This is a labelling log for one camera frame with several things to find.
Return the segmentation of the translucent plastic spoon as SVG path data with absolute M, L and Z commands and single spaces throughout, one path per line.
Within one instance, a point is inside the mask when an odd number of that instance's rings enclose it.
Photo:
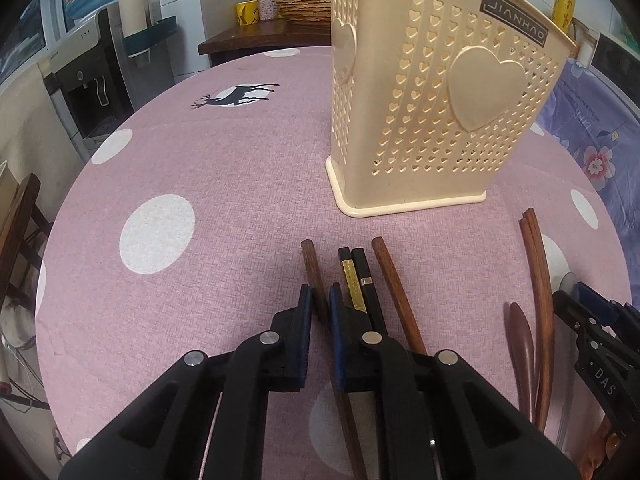
M 573 272 L 568 272 L 562 277 L 560 281 L 559 290 L 566 292 L 567 295 L 571 295 L 574 292 L 575 287 L 579 283 L 578 277 Z

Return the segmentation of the black chopstick thin band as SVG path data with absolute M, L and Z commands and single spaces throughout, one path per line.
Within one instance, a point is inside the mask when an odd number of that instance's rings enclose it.
M 372 273 L 368 263 L 366 253 L 363 248 L 352 250 L 352 260 L 355 263 L 357 278 L 362 292 L 364 305 L 369 315 L 371 326 L 375 332 L 383 336 L 388 335 L 384 315 L 378 299 L 378 292 L 372 278 Z

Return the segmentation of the pink polka dot tablecloth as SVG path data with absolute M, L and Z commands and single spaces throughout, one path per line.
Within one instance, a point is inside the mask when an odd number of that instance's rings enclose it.
M 312 240 L 326 284 L 338 251 L 382 237 L 430 351 L 458 352 L 508 400 L 504 311 L 535 313 L 520 222 L 533 209 L 550 278 L 574 273 L 627 301 L 623 249 L 574 153 L 543 122 L 524 133 L 485 200 L 365 219 L 336 206 L 331 52 L 285 49 L 206 70 L 118 128 L 73 184 L 38 283 L 40 370 L 78 453 L 180 356 L 235 349 L 295 306 Z

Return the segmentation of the water dispenser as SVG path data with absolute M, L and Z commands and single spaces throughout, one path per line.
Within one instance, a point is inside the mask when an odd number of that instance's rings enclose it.
M 95 148 L 174 84 L 166 42 L 129 56 L 118 5 L 91 14 L 54 49 L 47 86 L 60 92 L 79 141 Z

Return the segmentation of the dark wooden side table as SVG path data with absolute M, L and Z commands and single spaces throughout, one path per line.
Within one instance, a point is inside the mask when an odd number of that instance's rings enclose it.
M 289 23 L 283 20 L 234 26 L 198 45 L 198 54 L 208 57 L 211 66 L 257 52 L 324 47 L 331 44 L 331 27 Z

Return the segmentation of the wooden handled dark spoon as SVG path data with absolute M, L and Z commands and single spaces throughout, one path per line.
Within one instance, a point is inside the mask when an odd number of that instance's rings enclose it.
M 416 322 L 416 317 L 413 314 L 404 285 L 401 283 L 394 260 L 386 246 L 384 238 L 382 236 L 375 237 L 371 240 L 371 246 L 376 261 L 382 270 L 387 288 L 390 291 L 390 296 L 392 297 L 409 349 L 422 354 L 422 356 L 426 356 L 427 350 L 420 333 L 420 328 Z

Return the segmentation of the purple floral cloth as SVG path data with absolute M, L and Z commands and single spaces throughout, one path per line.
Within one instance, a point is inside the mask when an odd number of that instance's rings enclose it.
M 639 118 L 589 68 L 570 58 L 536 119 L 603 200 L 639 303 Z

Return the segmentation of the yellow mug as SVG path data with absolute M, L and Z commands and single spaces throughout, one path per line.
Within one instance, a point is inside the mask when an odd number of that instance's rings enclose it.
M 259 22 L 259 2 L 257 0 L 238 2 L 235 5 L 235 15 L 236 21 L 241 27 L 257 24 Z

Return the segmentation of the brown wooden chopstick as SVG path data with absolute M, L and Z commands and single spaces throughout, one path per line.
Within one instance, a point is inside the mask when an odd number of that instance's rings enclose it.
M 321 333 L 329 349 L 332 349 L 332 338 L 330 329 L 330 317 L 328 300 L 326 300 L 326 291 L 322 280 L 322 274 L 318 263 L 316 248 L 314 242 L 307 238 L 300 243 L 300 249 L 304 259 L 304 265 L 314 295 L 314 312 L 316 312 L 318 321 L 321 325 Z M 364 462 L 362 449 L 358 437 L 356 420 L 352 412 L 352 404 L 347 393 L 337 388 L 334 372 L 330 374 L 331 385 L 336 403 L 337 414 L 340 418 L 341 430 L 350 466 L 352 466 L 352 474 L 355 479 L 366 480 L 368 478 L 366 463 Z

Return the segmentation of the beige perforated utensil holder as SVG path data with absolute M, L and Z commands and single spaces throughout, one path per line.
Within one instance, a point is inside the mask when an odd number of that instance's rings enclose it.
M 478 203 L 574 42 L 526 0 L 332 0 L 326 173 L 355 218 Z

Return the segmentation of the yellow package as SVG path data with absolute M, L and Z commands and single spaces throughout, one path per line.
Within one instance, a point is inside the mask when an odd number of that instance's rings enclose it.
M 552 22 L 566 34 L 573 21 L 576 0 L 554 0 Z

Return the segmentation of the white microwave oven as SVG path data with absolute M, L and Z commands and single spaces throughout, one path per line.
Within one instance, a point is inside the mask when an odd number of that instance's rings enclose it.
M 639 55 L 611 36 L 601 34 L 591 67 L 619 88 L 629 99 L 639 99 Z

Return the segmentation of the wooden chair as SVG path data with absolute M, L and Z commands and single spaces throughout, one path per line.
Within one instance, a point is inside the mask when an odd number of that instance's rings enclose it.
M 38 230 L 49 236 L 53 223 L 49 222 L 36 204 L 41 182 L 35 174 L 29 174 L 20 184 L 12 200 L 8 218 L 1 230 L 0 289 L 1 300 L 9 297 L 25 310 L 35 312 L 35 299 L 27 296 L 11 283 L 11 276 L 19 256 L 39 271 L 42 258 L 26 240 L 29 222 L 34 222 Z

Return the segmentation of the black chopstick gold band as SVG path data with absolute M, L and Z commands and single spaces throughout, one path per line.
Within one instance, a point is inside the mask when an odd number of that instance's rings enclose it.
M 348 247 L 341 247 L 338 250 L 338 258 L 341 260 L 349 297 L 352 300 L 352 306 L 357 311 L 366 313 L 367 306 L 360 287 L 360 281 L 354 263 L 354 258 L 352 258 L 352 252 Z

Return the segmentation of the woven wicker basket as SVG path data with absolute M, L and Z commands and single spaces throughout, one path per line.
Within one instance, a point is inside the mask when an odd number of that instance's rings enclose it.
M 280 17 L 286 22 L 328 28 L 332 0 L 276 0 Z

